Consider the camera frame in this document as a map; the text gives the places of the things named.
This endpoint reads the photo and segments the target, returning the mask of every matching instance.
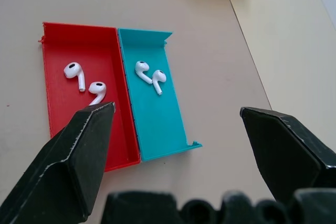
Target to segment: teal tray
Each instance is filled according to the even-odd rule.
[[[184,132],[173,79],[164,46],[172,34],[163,31],[118,29],[121,53],[138,135],[142,161],[185,152],[201,147],[198,142],[188,145]],[[163,94],[159,96],[153,85],[141,80],[135,73],[139,60],[150,66],[145,74],[152,78],[155,70],[162,70],[165,83],[160,82]]]

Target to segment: table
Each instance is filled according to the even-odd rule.
[[[186,134],[204,147],[104,175],[87,223],[99,223],[111,191],[170,191],[178,205],[243,190],[271,194],[239,110],[269,109],[229,0],[0,0],[0,202],[49,140],[42,22],[171,30],[166,52]]]
[[[336,30],[321,0],[231,0],[274,110],[336,151]]]

